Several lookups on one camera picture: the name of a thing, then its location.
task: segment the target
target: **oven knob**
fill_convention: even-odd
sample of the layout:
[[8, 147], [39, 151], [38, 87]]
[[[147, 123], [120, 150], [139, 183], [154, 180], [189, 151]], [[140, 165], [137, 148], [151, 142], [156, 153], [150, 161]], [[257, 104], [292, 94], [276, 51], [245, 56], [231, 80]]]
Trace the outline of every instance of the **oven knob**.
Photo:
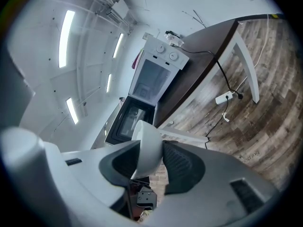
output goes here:
[[178, 54], [176, 52], [172, 52], [169, 54], [169, 57], [172, 61], [175, 61], [176, 59], [178, 59]]
[[157, 46], [156, 50], [159, 53], [163, 53], [164, 50], [165, 50], [165, 47], [164, 47], [164, 45], [160, 44], [160, 45]]

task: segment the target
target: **tabletop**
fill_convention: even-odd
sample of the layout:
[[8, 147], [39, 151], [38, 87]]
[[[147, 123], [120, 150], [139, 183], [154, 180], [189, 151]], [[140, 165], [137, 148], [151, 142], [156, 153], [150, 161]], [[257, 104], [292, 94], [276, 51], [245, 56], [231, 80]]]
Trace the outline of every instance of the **tabletop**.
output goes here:
[[[220, 58], [238, 27], [235, 19], [228, 20], [200, 31], [183, 39], [183, 49], [190, 52], [211, 51]], [[178, 107], [199, 86], [202, 80], [215, 65], [215, 59], [208, 53], [187, 53], [188, 63], [179, 70], [157, 105], [153, 125], [160, 127]]]

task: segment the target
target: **control panel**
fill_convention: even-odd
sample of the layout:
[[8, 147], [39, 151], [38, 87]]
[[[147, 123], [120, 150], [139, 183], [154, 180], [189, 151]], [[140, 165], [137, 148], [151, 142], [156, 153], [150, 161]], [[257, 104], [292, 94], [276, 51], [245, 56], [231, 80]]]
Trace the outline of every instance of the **control panel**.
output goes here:
[[188, 56], [177, 50], [175, 47], [151, 36], [149, 36], [146, 41], [144, 50], [154, 56], [162, 58], [167, 61], [167, 63], [174, 65], [180, 70], [184, 68], [185, 64], [189, 60]]

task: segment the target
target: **black microwave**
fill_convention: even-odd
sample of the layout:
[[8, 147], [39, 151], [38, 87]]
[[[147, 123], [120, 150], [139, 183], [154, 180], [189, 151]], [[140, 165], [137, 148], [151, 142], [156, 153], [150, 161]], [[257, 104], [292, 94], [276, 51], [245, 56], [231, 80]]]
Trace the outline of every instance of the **black microwave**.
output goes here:
[[155, 106], [128, 96], [120, 108], [105, 143], [115, 145], [132, 140], [134, 129], [139, 120], [153, 123]]

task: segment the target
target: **white cable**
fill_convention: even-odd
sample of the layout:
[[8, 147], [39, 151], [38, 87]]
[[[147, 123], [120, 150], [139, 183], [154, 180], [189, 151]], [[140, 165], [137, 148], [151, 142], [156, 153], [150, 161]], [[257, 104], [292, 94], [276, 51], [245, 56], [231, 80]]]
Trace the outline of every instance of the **white cable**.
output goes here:
[[[262, 50], [261, 50], [259, 59], [258, 59], [256, 65], [254, 66], [254, 68], [258, 65], [258, 63], [259, 63], [259, 61], [260, 61], [260, 59], [261, 59], [262, 52], [263, 52], [263, 50], [264, 50], [264, 48], [265, 48], [265, 45], [266, 45], [266, 43], [267, 43], [268, 27], [269, 27], [269, 26], [268, 26], [268, 21], [269, 21], [269, 17], [268, 17], [268, 14], [267, 14], [267, 30], [266, 30], [265, 42], [264, 42], [263, 48], [262, 48]], [[241, 85], [245, 82], [246, 79], [247, 79], [247, 77], [244, 78], [244, 80], [240, 83], [240, 85], [237, 87], [237, 89], [236, 89], [235, 91], [238, 91], [238, 89], [241, 87]]]

